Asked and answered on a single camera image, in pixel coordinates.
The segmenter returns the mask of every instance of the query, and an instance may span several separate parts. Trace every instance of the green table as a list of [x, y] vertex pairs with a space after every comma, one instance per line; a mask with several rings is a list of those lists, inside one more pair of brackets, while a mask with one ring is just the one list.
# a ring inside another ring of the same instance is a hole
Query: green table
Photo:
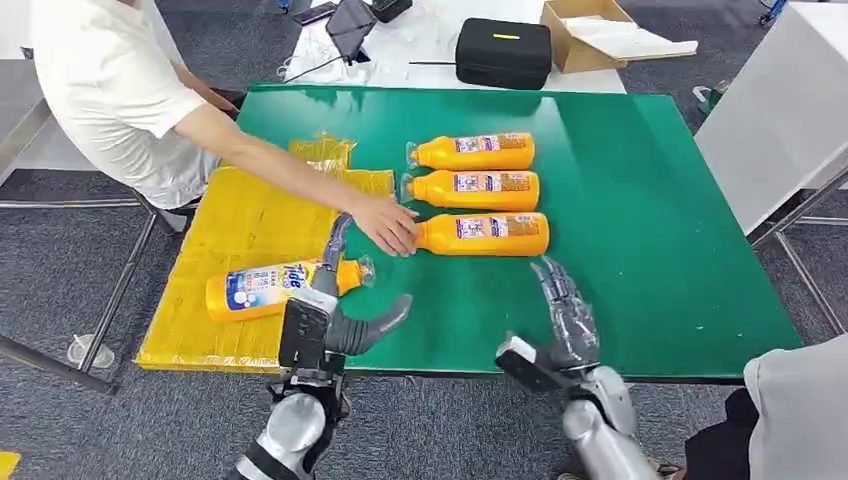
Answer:
[[[749, 359], [799, 340], [671, 98], [491, 90], [256, 85], [241, 127], [277, 145], [354, 139], [352, 167], [406, 171], [406, 142], [529, 131], [548, 254], [592, 304], [602, 362], [633, 380], [733, 382]], [[424, 218], [444, 211], [417, 202]], [[343, 299], [370, 317], [402, 292], [409, 319], [351, 370], [495, 373], [507, 331], [543, 344], [548, 312], [528, 258], [410, 258], [358, 230], [378, 281]]]

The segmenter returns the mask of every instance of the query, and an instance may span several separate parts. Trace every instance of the robotic arm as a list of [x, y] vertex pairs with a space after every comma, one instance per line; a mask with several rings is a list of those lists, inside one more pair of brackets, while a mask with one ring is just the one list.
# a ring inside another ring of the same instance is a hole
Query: robotic arm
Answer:
[[367, 351], [409, 314], [408, 294], [370, 321], [349, 318], [339, 308], [336, 270], [351, 223], [347, 214], [336, 219], [310, 287], [296, 290], [286, 303], [282, 378], [269, 386], [274, 407], [227, 480], [311, 480], [336, 426], [350, 411], [341, 390], [345, 357]]
[[599, 366], [588, 306], [562, 266], [548, 257], [542, 260], [544, 267], [532, 267], [548, 302], [553, 342], [537, 349], [508, 335], [495, 362], [531, 390], [565, 390], [570, 402], [563, 429], [593, 480], [659, 479], [634, 438], [636, 414], [624, 380], [612, 368]]
[[[408, 294], [370, 321], [349, 318], [338, 307], [336, 269], [351, 223], [348, 215], [339, 216], [310, 287], [298, 289], [286, 303], [282, 377], [269, 386], [274, 407], [227, 480], [311, 480], [350, 411], [341, 390], [346, 356], [364, 353], [409, 314]], [[542, 260], [544, 267], [532, 267], [549, 306], [554, 340], [537, 349], [509, 335], [496, 363], [534, 391], [565, 390], [570, 402], [563, 428], [593, 480], [657, 480], [633, 437], [636, 417], [627, 386], [615, 370], [599, 366], [591, 312], [563, 268]]]

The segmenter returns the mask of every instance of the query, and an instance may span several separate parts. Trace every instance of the man's arm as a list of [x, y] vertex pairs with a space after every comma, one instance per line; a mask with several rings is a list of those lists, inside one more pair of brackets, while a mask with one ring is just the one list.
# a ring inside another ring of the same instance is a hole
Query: man's arm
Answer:
[[236, 109], [235, 105], [230, 103], [229, 100], [215, 93], [211, 88], [203, 83], [203, 80], [189, 72], [185, 65], [174, 62], [171, 62], [171, 65], [174, 66], [174, 71], [177, 72], [177, 78], [180, 79], [180, 82], [182, 82], [182, 84], [186, 87], [197, 92], [204, 100], [225, 112]]
[[242, 132], [209, 104], [186, 115], [176, 131], [238, 168], [284, 190], [350, 213], [374, 243], [390, 255], [415, 252], [417, 213], [393, 199], [377, 198], [310, 167], [303, 160]]

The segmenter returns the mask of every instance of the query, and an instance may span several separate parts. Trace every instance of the detergent bottle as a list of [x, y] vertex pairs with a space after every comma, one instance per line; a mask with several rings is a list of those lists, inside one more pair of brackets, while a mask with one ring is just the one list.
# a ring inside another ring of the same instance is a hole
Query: detergent bottle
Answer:
[[440, 255], [541, 255], [549, 236], [541, 213], [437, 215], [418, 224], [416, 247]]
[[436, 170], [417, 178], [406, 173], [401, 183], [401, 201], [414, 198], [437, 207], [525, 212], [539, 202], [539, 176], [533, 172]]
[[[216, 322], [238, 322], [276, 315], [291, 293], [312, 281], [317, 263], [302, 261], [221, 273], [206, 282], [206, 308]], [[374, 263], [366, 255], [339, 262], [339, 296], [374, 282]]]
[[409, 167], [436, 170], [525, 170], [533, 164], [536, 144], [529, 133], [474, 137], [437, 137], [406, 145]]

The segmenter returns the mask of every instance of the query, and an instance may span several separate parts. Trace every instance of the yellow packaging material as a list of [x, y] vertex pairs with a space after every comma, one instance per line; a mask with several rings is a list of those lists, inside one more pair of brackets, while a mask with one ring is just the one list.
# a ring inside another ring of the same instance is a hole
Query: yellow packaging material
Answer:
[[[298, 142], [291, 150], [324, 171], [373, 195], [393, 193], [391, 170], [347, 170], [352, 142], [326, 134]], [[336, 215], [235, 167], [215, 170], [136, 363], [157, 370], [276, 372], [282, 316], [213, 322], [206, 281], [220, 272], [320, 256]]]
[[12, 477], [12, 472], [21, 460], [21, 455], [15, 452], [0, 452], [0, 480]]

